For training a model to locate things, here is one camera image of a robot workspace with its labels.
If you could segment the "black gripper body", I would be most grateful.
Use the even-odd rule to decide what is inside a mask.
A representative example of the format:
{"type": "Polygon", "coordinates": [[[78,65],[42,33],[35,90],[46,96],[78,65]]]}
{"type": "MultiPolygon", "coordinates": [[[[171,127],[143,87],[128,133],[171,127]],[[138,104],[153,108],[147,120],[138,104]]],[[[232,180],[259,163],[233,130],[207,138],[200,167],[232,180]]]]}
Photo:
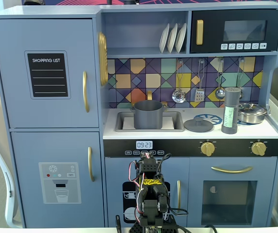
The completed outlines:
{"type": "Polygon", "coordinates": [[[140,161],[142,163],[156,163],[154,156],[149,152],[142,152],[140,155],[140,161]]]}

